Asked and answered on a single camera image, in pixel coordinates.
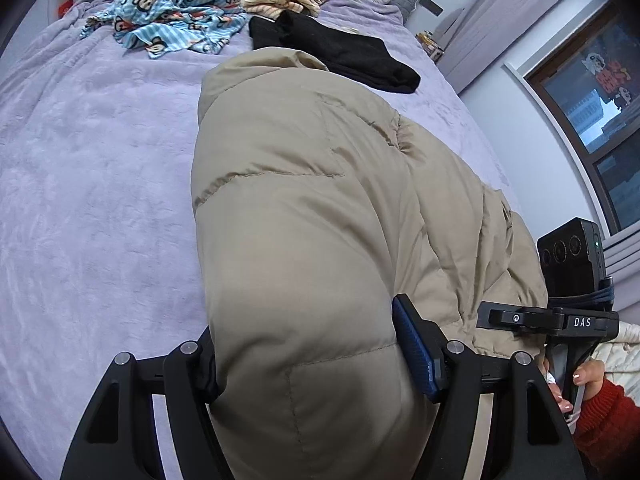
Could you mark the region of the red right sleeve forearm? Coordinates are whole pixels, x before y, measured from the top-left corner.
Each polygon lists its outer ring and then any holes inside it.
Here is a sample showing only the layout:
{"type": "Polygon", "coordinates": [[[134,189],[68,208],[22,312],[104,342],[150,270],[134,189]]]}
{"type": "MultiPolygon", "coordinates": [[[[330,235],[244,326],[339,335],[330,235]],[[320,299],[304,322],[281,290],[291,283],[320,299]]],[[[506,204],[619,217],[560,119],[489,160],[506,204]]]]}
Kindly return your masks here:
{"type": "Polygon", "coordinates": [[[639,407],[622,386],[605,379],[582,404],[574,440],[600,477],[630,479],[639,465],[639,407]]]}

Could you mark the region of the person's right hand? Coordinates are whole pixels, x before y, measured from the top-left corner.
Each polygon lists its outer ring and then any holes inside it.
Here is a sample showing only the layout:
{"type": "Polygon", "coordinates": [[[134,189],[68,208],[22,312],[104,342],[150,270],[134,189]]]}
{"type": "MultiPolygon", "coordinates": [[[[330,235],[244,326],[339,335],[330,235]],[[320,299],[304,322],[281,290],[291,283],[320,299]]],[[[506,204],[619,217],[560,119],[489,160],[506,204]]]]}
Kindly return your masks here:
{"type": "Polygon", "coordinates": [[[578,366],[577,372],[566,369],[561,378],[566,387],[567,399],[562,396],[555,397],[555,393],[561,391],[556,382],[547,382],[548,375],[552,371],[552,364],[542,354],[534,357],[534,377],[527,379],[524,401],[526,411],[525,419],[528,422],[541,422],[549,428],[574,427],[584,401],[593,399],[602,389],[605,380],[604,363],[599,360],[586,359],[585,363],[578,366]]]}

